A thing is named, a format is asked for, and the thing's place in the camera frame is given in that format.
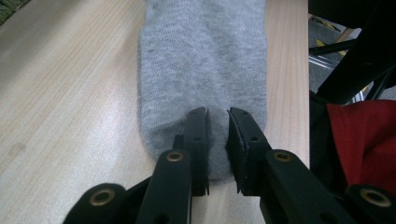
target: black chair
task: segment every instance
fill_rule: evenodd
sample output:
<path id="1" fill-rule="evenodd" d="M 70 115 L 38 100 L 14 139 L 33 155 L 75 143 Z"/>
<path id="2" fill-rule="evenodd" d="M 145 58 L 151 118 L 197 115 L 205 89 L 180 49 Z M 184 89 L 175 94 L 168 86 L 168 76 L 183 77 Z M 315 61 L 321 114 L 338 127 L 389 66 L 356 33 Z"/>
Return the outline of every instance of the black chair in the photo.
<path id="1" fill-rule="evenodd" d="M 395 84 L 395 9 L 394 0 L 378 1 L 355 43 L 318 88 L 317 96 L 342 105 L 373 81 L 376 83 L 373 99 Z"/>

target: black plastic part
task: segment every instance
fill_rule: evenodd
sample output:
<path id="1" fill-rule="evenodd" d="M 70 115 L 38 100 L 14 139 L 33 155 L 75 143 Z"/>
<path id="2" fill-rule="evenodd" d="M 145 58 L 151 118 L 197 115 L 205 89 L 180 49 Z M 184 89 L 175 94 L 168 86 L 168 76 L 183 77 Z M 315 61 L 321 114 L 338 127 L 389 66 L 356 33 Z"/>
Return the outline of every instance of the black plastic part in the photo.
<path id="1" fill-rule="evenodd" d="M 136 223 L 191 223 L 191 156 L 182 149 L 161 154 Z"/>
<path id="2" fill-rule="evenodd" d="M 184 128 L 183 149 L 191 154 L 192 196 L 209 194 L 208 149 L 210 131 L 209 111 L 196 108 L 187 115 Z M 174 148 L 180 145 L 181 136 L 175 138 Z"/>
<path id="3" fill-rule="evenodd" d="M 356 43 L 318 88 L 317 96 L 344 105 L 396 64 L 396 1 L 378 1 Z"/>
<path id="4" fill-rule="evenodd" d="M 355 185 L 346 190 L 346 208 L 359 223 L 396 223 L 396 198 L 387 191 Z"/>
<path id="5" fill-rule="evenodd" d="M 351 39 L 351 40 L 343 41 L 340 43 L 326 45 L 323 47 L 309 48 L 309 54 L 310 55 L 324 55 L 324 54 L 335 53 L 335 52 L 338 52 L 341 50 L 347 50 L 347 49 L 352 48 L 355 41 L 356 41 L 355 39 Z"/>
<path id="6" fill-rule="evenodd" d="M 120 185 L 101 184 L 87 190 L 73 206 L 64 224 L 112 224 L 125 219 L 126 191 Z"/>
<path id="7" fill-rule="evenodd" d="M 288 223 L 356 223 L 296 155 L 277 149 L 265 157 L 263 170 Z"/>
<path id="8" fill-rule="evenodd" d="M 127 217 L 126 223 L 135 223 L 139 215 L 140 205 L 143 202 L 151 177 L 143 180 L 127 190 Z"/>
<path id="9" fill-rule="evenodd" d="M 259 125 L 245 110 L 232 107 L 229 111 L 230 128 L 226 145 L 233 169 L 237 191 L 245 196 L 262 193 L 262 161 L 265 152 L 271 150 Z"/>

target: knit fabric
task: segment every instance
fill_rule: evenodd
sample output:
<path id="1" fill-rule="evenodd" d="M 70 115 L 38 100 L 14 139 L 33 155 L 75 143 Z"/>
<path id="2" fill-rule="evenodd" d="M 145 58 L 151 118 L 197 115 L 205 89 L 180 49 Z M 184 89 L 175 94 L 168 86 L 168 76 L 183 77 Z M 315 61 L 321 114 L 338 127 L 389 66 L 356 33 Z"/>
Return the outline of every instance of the knit fabric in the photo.
<path id="1" fill-rule="evenodd" d="M 231 176 L 227 109 L 250 112 L 264 130 L 263 0 L 147 0 L 138 52 L 140 131 L 158 159 L 183 134 L 186 115 L 211 117 L 209 178 Z"/>

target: wood grain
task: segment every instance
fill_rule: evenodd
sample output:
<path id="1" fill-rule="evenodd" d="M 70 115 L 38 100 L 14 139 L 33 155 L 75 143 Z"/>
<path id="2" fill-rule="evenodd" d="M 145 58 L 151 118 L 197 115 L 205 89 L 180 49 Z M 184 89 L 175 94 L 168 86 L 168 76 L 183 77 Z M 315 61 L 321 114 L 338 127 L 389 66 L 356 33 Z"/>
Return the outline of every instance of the wood grain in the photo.
<path id="1" fill-rule="evenodd" d="M 266 3 L 266 134 L 307 162 L 305 1 Z M 152 174 L 136 115 L 144 12 L 143 0 L 36 0 L 0 27 L 0 223 L 62 223 L 85 190 Z M 192 223 L 263 222 L 234 182 L 210 191 Z"/>

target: light wood surface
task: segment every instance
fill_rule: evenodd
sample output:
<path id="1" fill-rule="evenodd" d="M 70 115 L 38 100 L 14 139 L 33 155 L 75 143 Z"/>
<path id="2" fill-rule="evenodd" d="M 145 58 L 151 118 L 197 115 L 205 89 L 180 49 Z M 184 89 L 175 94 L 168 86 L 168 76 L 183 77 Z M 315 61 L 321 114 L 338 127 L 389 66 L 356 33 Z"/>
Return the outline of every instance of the light wood surface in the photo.
<path id="1" fill-rule="evenodd" d="M 0 223 L 62 223 L 87 189 L 152 174 L 137 120 L 143 0 L 33 0 L 0 27 Z M 306 0 L 267 0 L 273 147 L 308 163 Z M 262 223 L 233 181 L 194 198 L 192 223 Z"/>

